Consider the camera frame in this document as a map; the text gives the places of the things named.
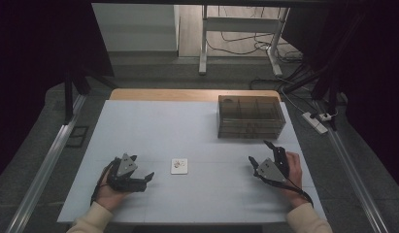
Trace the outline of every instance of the transparent plastic box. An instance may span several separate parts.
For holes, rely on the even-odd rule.
[[[286,121],[277,97],[219,95],[219,138],[277,139]]]

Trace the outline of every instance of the sleeve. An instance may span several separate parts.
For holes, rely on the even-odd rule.
[[[84,216],[76,218],[72,228],[70,228],[67,232],[102,233],[112,216],[112,213],[110,213],[108,210],[103,208],[98,203],[93,202],[87,213],[84,214]]]
[[[327,220],[321,219],[311,203],[303,204],[287,214],[287,222],[296,233],[328,233],[332,232]]]

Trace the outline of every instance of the white card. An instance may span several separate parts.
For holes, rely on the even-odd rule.
[[[187,158],[174,158],[171,166],[171,174],[187,174]]]

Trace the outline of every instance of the person's right hand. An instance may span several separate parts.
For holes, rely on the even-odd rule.
[[[289,180],[286,181],[286,185],[298,186],[302,188],[302,168],[299,159],[299,154],[295,152],[286,152],[287,162],[289,164]],[[299,195],[297,192],[281,188],[282,194],[289,200],[293,208],[296,208],[302,204],[309,203],[305,197]]]
[[[130,192],[118,192],[114,191],[108,184],[109,171],[106,173],[103,178],[99,192],[97,193],[96,202],[103,206],[108,211],[112,212],[116,207],[120,205],[122,200],[130,194]]]

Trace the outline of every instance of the black wrist strap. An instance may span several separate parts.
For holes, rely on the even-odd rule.
[[[289,185],[279,183],[279,182],[269,181],[260,175],[258,175],[258,178],[260,178],[262,181],[264,181],[265,183],[267,183],[271,186],[294,191],[294,192],[298,193],[299,195],[303,196],[307,201],[309,201],[312,204],[312,207],[314,206],[314,202],[312,201],[311,196],[308,193],[306,193],[304,190],[302,190],[302,188],[289,186]]]
[[[106,176],[106,173],[109,171],[109,169],[111,169],[113,164],[114,164],[114,162],[112,161],[107,167],[105,167],[103,169],[102,175],[100,176],[99,181],[97,182],[97,184],[95,186],[95,189],[93,191],[93,194],[92,194],[92,196],[90,198],[90,206],[92,205],[92,203],[94,201],[96,201],[97,193],[99,192],[99,188],[101,187],[100,183],[102,183],[103,178]]]

